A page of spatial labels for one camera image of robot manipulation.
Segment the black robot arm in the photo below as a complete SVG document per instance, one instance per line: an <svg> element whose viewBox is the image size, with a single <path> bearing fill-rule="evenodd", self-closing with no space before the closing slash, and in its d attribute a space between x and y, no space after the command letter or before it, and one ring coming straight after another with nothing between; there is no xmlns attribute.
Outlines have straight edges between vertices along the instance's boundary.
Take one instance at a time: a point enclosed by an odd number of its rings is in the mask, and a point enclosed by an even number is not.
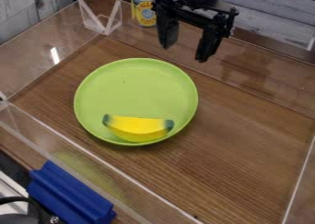
<svg viewBox="0 0 315 224"><path fill-rule="evenodd" d="M238 10L220 0L153 0L158 42L168 49L177 41L180 22L202 30L196 47L200 63L216 54L220 42L228 38Z"/></svg>

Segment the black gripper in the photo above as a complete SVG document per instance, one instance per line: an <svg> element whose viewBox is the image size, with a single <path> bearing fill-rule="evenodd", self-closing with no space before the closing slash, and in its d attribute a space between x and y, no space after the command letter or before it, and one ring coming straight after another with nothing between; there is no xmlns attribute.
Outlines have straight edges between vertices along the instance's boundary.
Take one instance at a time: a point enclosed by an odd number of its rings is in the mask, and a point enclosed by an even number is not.
<svg viewBox="0 0 315 224"><path fill-rule="evenodd" d="M208 61L224 37L230 35L238 10L221 0L153 0L158 42L169 48L178 38L178 20L201 28L196 60Z"/></svg>

